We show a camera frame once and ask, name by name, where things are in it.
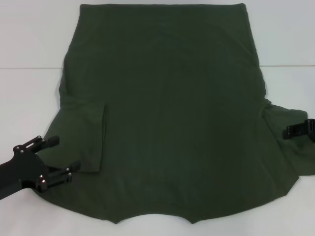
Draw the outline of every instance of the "white table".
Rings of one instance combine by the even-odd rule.
[[[238,0],[0,0],[0,163],[12,148],[44,134],[59,108],[64,55],[82,3],[207,3]],[[315,118],[315,2],[245,0],[267,97]],[[286,197],[191,225],[144,215],[118,225],[52,205],[30,190],[0,201],[1,236],[313,236],[315,177],[301,177]]]

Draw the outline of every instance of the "folded sleeve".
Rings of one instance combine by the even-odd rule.
[[[38,153],[48,166],[64,168],[81,162],[80,172],[98,172],[103,155],[105,104],[61,93],[61,108],[45,138],[58,135],[60,144]]]
[[[283,139],[283,130],[288,125],[303,123],[308,118],[307,113],[269,104],[263,109],[263,117],[297,174],[315,175],[315,145],[309,137],[302,135]]]

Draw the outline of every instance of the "olive green fabric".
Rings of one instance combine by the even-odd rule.
[[[61,144],[39,155],[82,169],[40,196],[91,217],[195,223],[315,174],[311,141],[282,140],[307,114],[265,99],[244,4],[82,5],[60,94]]]

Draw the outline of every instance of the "green t-shirt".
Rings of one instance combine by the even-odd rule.
[[[39,156],[73,182],[40,194],[114,223],[149,213],[200,220],[288,193],[315,174],[307,114],[271,105],[244,4],[81,5],[61,108]]]

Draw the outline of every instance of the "white surface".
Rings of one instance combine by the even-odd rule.
[[[0,68],[61,67],[82,2],[0,0]],[[206,2],[239,1],[194,1]],[[315,64],[315,3],[244,2],[261,64]],[[262,71],[273,103],[306,110],[315,118],[315,67]],[[60,77],[60,69],[0,69],[0,163],[12,157],[16,144],[46,132],[58,110]],[[139,216],[115,225],[52,205],[30,190],[0,201],[0,236],[313,236],[314,219],[315,177],[302,177],[286,197],[272,203],[194,225],[166,215]]]
[[[60,68],[82,3],[247,5],[261,65],[315,64],[313,0],[1,0],[0,68]]]

